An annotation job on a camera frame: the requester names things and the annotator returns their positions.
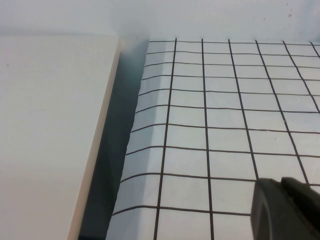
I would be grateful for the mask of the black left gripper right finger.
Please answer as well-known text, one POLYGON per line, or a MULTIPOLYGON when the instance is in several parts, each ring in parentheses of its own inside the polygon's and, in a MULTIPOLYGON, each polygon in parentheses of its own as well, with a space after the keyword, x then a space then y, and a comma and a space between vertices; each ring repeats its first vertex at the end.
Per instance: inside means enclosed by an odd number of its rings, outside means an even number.
POLYGON ((320 194, 292 177, 283 177, 280 186, 311 236, 320 239, 320 194))

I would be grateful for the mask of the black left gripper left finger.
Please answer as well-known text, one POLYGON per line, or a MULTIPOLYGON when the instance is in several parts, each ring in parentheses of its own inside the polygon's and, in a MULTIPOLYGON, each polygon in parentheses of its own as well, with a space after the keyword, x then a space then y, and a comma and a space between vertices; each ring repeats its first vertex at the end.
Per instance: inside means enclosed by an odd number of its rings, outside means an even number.
POLYGON ((294 203, 280 187, 267 178, 255 182, 250 221, 255 240, 298 240, 301 220, 294 203))

